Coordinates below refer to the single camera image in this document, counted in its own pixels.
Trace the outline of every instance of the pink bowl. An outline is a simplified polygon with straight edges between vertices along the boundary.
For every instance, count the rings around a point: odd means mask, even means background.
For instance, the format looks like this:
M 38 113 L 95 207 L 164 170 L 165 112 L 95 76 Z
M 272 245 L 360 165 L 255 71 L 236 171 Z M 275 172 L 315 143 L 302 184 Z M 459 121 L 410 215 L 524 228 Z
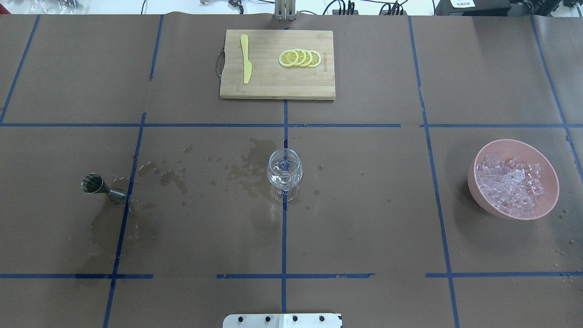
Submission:
M 534 214 L 529 217 L 513 217 L 508 215 L 495 206 L 490 204 L 480 187 L 478 186 L 476 179 L 476 166 L 484 161 L 484 157 L 488 154 L 495 154 L 504 160 L 510 160 L 514 157 L 526 163 L 539 163 L 540 164 L 540 184 L 545 189 L 545 193 L 538 198 L 539 204 L 534 208 Z M 553 166 L 550 164 L 549 160 L 536 150 L 533 146 L 525 144 L 522 141 L 512 140 L 512 139 L 501 139 L 492 141 L 491 143 L 485 145 L 476 155 L 470 169 L 468 172 L 468 187 L 472 193 L 472 197 L 476 200 L 478 205 L 480 205 L 484 210 L 497 217 L 507 218 L 507 219 L 520 219 L 520 220 L 534 220 L 547 215 L 557 204 L 559 200 L 559 180 L 557 179 L 557 173 L 554 171 Z

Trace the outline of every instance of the label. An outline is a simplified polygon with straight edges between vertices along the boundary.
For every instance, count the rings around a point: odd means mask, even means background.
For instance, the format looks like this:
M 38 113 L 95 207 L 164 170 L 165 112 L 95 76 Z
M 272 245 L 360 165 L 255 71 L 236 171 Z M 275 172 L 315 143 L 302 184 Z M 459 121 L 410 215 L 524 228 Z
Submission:
M 476 5 L 473 0 L 449 0 L 454 8 L 471 8 Z

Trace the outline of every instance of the glass base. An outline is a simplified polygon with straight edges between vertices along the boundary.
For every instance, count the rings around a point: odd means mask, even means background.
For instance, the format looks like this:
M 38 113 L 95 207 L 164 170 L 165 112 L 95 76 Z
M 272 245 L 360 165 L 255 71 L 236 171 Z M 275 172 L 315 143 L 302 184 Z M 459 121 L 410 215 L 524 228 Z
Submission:
M 294 199 L 296 199 L 299 192 L 300 192 L 300 186 L 293 187 L 292 189 L 286 190 L 286 191 L 281 190 L 279 188 L 276 188 L 274 186 L 271 186 L 271 194 L 278 201 L 283 201 L 283 196 L 287 196 L 286 200 L 288 203 L 290 203 Z

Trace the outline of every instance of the wooden cutting board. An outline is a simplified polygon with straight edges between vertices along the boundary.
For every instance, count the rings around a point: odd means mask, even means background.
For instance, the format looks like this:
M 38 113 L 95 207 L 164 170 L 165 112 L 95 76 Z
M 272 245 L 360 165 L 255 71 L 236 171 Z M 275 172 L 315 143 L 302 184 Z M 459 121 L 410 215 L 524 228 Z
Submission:
M 241 35 L 249 38 L 251 79 L 243 83 Z M 279 55 L 289 49 L 315 50 L 322 62 L 315 68 L 279 64 Z M 336 97 L 334 41 L 332 31 L 227 30 L 221 98 L 333 100 Z

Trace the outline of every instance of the black device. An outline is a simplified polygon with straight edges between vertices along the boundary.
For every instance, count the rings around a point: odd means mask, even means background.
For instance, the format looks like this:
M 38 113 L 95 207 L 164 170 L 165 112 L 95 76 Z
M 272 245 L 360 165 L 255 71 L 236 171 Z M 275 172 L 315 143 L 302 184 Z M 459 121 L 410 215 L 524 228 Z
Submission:
M 436 7 L 438 16 L 506 16 L 510 0 L 473 0 L 475 7 L 455 8 L 450 0 L 441 0 Z

